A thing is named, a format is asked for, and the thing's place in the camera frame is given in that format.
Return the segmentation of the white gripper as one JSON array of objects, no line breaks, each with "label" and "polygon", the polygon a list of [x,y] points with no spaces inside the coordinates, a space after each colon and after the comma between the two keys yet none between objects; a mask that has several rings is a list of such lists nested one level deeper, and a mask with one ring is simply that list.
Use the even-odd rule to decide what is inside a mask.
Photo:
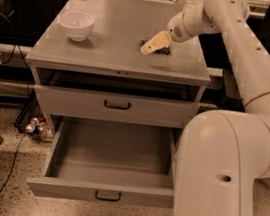
[{"label": "white gripper", "polygon": [[151,54],[162,48],[169,47],[172,39],[177,43],[188,41],[194,36],[198,36],[201,28],[197,25],[197,20],[192,19],[189,13],[184,11],[176,14],[169,20],[167,30],[163,30],[155,34],[153,38],[148,39],[141,46],[140,52],[142,55]]}]

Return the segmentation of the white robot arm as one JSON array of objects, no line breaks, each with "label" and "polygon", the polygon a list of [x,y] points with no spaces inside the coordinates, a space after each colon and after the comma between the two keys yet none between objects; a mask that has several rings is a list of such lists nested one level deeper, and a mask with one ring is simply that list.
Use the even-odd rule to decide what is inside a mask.
[{"label": "white robot arm", "polygon": [[270,178],[270,55],[248,27],[244,0],[204,0],[141,47],[150,54],[218,31],[243,112],[209,110],[184,128],[176,152],[174,216],[253,216],[253,188]]}]

